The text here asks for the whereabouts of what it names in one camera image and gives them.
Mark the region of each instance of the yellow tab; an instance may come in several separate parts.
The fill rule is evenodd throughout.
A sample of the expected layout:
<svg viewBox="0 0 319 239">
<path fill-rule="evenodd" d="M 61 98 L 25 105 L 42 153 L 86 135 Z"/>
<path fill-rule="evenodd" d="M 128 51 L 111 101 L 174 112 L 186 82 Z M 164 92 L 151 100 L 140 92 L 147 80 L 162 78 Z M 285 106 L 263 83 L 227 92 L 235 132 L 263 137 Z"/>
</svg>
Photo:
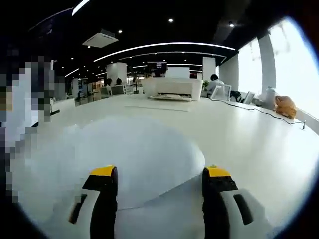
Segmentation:
<svg viewBox="0 0 319 239">
<path fill-rule="evenodd" d="M 94 169 L 90 175 L 95 175 L 95 176 L 111 176 L 112 170 L 114 166 L 110 165 L 105 168 L 96 168 Z"/>
<path fill-rule="evenodd" d="M 210 177 L 226 177 L 231 176 L 225 169 L 215 167 L 206 167 Z"/>
</svg>

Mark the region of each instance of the wall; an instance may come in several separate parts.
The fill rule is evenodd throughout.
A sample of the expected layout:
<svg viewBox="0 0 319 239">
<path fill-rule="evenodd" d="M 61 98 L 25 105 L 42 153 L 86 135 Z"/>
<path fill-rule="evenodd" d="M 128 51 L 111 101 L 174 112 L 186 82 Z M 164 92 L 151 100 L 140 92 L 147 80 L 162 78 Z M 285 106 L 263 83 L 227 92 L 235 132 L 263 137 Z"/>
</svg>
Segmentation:
<svg viewBox="0 0 319 239">
<path fill-rule="evenodd" d="M 227 85 L 231 85 L 231 89 L 238 90 L 239 79 L 238 55 L 233 56 L 224 64 L 219 66 L 219 79 Z"/>
<path fill-rule="evenodd" d="M 168 67 L 165 77 L 188 79 L 189 75 L 189 67 Z"/>
<path fill-rule="evenodd" d="M 210 76 L 215 74 L 216 60 L 212 57 L 203 57 L 203 80 L 210 81 Z"/>
<path fill-rule="evenodd" d="M 55 78 L 54 96 L 56 100 L 65 99 L 65 77 L 64 76 L 58 76 Z"/>
</svg>

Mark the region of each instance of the curved light strip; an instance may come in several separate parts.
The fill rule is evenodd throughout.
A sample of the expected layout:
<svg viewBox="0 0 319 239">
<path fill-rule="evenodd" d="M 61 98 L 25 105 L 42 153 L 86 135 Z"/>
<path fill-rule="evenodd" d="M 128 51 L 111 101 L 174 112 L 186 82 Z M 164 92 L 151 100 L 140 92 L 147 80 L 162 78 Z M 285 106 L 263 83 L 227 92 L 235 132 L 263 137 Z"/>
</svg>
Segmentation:
<svg viewBox="0 0 319 239">
<path fill-rule="evenodd" d="M 146 53 L 146 54 L 140 54 L 140 55 L 134 55 L 131 57 L 137 57 L 137 56 L 147 56 L 147 55 L 154 55 L 155 52 L 153 53 Z M 220 57 L 224 57 L 224 59 L 226 59 L 226 56 L 223 55 L 217 55 L 217 54 L 210 54 L 210 53 L 205 53 L 205 52 L 194 52 L 194 51 L 164 51 L 164 52 L 157 52 L 157 54 L 169 54 L 169 53 L 188 53 L 188 54 L 199 54 L 199 55 L 208 55 L 208 56 L 220 56 Z M 119 59 L 120 60 L 125 60 L 128 59 L 129 57 L 124 57 Z"/>
<path fill-rule="evenodd" d="M 133 68 L 139 68 L 139 67 L 147 67 L 147 65 L 145 65 L 145 66 L 133 66 Z"/>
<path fill-rule="evenodd" d="M 107 72 L 103 72 L 103 73 L 100 73 L 100 74 L 97 74 L 95 76 L 99 76 L 99 75 L 103 75 L 103 74 L 106 74 Z"/>
<path fill-rule="evenodd" d="M 80 8 L 83 7 L 85 4 L 87 4 L 89 1 L 90 1 L 90 0 L 83 0 L 83 1 L 81 1 L 81 2 L 73 9 L 72 16 L 73 16 L 74 14 L 76 14 L 76 12 L 77 12 L 78 10 L 80 10 Z"/>
<path fill-rule="evenodd" d="M 168 66 L 203 66 L 203 65 L 195 65 L 195 64 L 167 64 Z"/>
<path fill-rule="evenodd" d="M 65 77 L 67 77 L 67 76 L 71 75 L 72 73 L 74 73 L 74 72 L 76 72 L 76 71 L 78 71 L 78 70 L 80 70 L 80 68 L 78 68 L 78 69 L 76 69 L 76 70 L 74 70 L 74 71 L 70 72 L 70 73 L 69 73 L 69 74 L 67 74 Z"/>
<path fill-rule="evenodd" d="M 103 56 L 103 57 L 101 57 L 101 58 L 99 58 L 99 59 L 94 60 L 93 62 L 97 62 L 97 61 L 102 60 L 102 59 L 104 59 L 104 58 L 106 58 L 106 57 L 114 56 L 114 55 L 116 55 L 116 54 L 120 54 L 120 53 L 127 52 L 127 51 L 132 51 L 132 50 L 141 49 L 141 48 L 146 48 L 146 47 L 152 47 L 152 46 L 167 46 L 167 45 L 213 46 L 213 47 L 219 47 L 219 48 L 224 48 L 224 49 L 228 49 L 228 50 L 235 51 L 235 49 L 234 49 L 234 48 L 231 48 L 231 47 L 219 46 L 219 45 L 208 44 L 208 43 L 199 43 L 199 42 L 167 42 L 167 43 L 157 43 L 157 44 L 137 46 L 137 47 L 125 49 L 125 50 L 122 50 L 122 51 L 114 52 L 114 53 L 111 53 L 111 54 L 109 54 L 109 55 Z"/>
</svg>

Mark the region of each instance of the person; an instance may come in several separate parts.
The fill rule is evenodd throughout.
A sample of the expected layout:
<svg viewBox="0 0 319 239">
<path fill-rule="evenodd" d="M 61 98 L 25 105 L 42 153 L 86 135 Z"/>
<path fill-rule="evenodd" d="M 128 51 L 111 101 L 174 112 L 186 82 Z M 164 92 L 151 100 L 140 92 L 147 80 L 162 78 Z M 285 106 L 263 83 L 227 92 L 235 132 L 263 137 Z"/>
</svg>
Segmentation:
<svg viewBox="0 0 319 239">
<path fill-rule="evenodd" d="M 112 90 L 111 90 L 112 79 L 111 78 L 106 79 L 105 83 L 106 83 L 106 89 L 109 95 L 112 95 Z"/>
<path fill-rule="evenodd" d="M 116 84 L 115 85 L 121 85 L 122 84 L 122 80 L 120 79 L 120 78 L 118 78 L 117 80 L 116 80 Z"/>
<path fill-rule="evenodd" d="M 210 79 L 211 82 L 209 82 L 208 86 L 206 87 L 208 98 L 211 96 L 211 94 L 213 94 L 213 91 L 215 90 L 216 86 L 225 85 L 224 82 L 218 79 L 218 76 L 216 74 L 212 74 Z"/>
<path fill-rule="evenodd" d="M 106 79 L 105 83 L 106 83 L 106 86 L 111 86 L 112 79 L 111 78 Z"/>
</svg>

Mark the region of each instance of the white bottle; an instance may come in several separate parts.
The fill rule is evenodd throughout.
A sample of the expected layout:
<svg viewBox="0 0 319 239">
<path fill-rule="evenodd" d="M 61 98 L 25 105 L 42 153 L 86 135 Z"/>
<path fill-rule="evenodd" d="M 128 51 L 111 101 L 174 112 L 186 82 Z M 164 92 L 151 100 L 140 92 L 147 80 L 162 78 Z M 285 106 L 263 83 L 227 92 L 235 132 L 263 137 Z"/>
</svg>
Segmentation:
<svg viewBox="0 0 319 239">
<path fill-rule="evenodd" d="M 273 110 L 275 107 L 275 96 L 276 96 L 276 91 L 275 88 L 273 87 L 268 87 L 266 90 L 266 106 L 270 110 Z"/>
</svg>

